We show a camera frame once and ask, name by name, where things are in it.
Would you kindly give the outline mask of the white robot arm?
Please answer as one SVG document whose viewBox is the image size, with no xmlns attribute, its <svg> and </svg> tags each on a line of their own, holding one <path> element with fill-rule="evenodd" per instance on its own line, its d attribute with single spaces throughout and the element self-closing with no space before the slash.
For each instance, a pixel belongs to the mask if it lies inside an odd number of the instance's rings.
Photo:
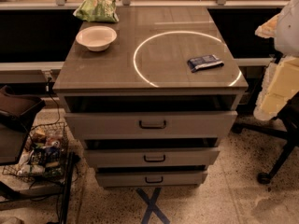
<svg viewBox="0 0 299 224">
<path fill-rule="evenodd" d="M 285 55 L 278 64 L 268 64 L 253 111 L 256 119 L 270 120 L 299 92 L 299 0 L 291 0 L 255 34 L 273 37 L 275 50 Z"/>
</svg>

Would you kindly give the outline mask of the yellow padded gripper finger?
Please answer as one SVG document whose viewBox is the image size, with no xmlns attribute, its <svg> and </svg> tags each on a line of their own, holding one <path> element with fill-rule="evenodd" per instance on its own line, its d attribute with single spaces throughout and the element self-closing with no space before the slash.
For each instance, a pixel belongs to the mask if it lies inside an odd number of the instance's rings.
<svg viewBox="0 0 299 224">
<path fill-rule="evenodd" d="M 299 92 L 299 58 L 287 57 L 279 63 L 270 63 L 263 77 L 253 116 L 270 120 Z"/>
<path fill-rule="evenodd" d="M 273 16 L 271 19 L 260 25 L 256 30 L 255 34 L 262 38 L 274 38 L 276 36 L 278 22 L 278 14 Z"/>
</svg>

